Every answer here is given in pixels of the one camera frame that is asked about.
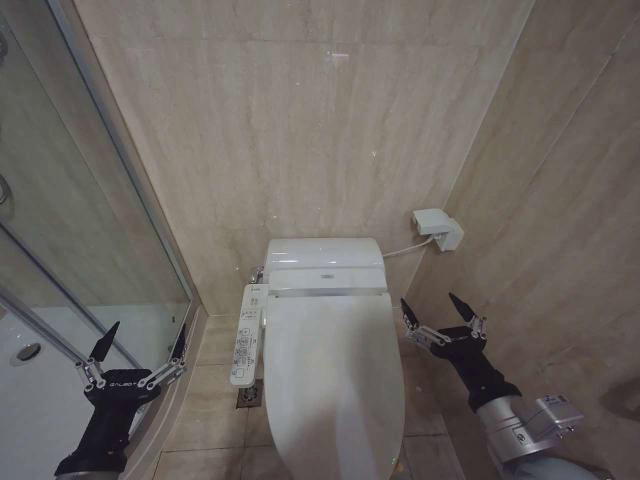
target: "toilet seat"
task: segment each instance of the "toilet seat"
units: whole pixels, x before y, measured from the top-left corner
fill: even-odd
[[[404,430],[404,381],[387,293],[269,296],[265,398],[296,480],[387,480]]]

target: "white cable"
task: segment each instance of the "white cable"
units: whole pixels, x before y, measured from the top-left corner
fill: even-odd
[[[430,235],[424,242],[419,243],[417,245],[411,245],[410,247],[403,248],[402,250],[396,250],[395,252],[389,252],[382,255],[382,258],[387,257],[395,257],[396,255],[402,255],[403,253],[410,252],[416,248],[424,247],[427,243],[430,243],[433,240],[433,235]]]

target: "marble wall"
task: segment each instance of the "marble wall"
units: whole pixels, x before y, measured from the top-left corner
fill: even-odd
[[[418,242],[444,206],[532,0],[81,0],[210,314],[270,238]],[[394,298],[421,252],[389,260]]]
[[[640,2],[536,2],[446,209],[466,231],[428,252],[408,293],[459,323],[489,317],[487,355],[533,399],[567,394],[586,424],[561,453],[640,478]],[[468,479],[494,478],[452,368],[435,390]]]

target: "bidet control panel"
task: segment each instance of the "bidet control panel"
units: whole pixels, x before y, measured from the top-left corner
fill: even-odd
[[[231,384],[236,387],[248,388],[255,381],[262,330],[260,321],[268,294],[269,285],[266,284],[254,283],[244,287],[230,377]]]

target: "toilet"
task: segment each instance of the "toilet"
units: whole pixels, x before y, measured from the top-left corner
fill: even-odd
[[[282,461],[295,480],[387,480],[404,381],[378,244],[272,240],[263,283],[265,400]]]

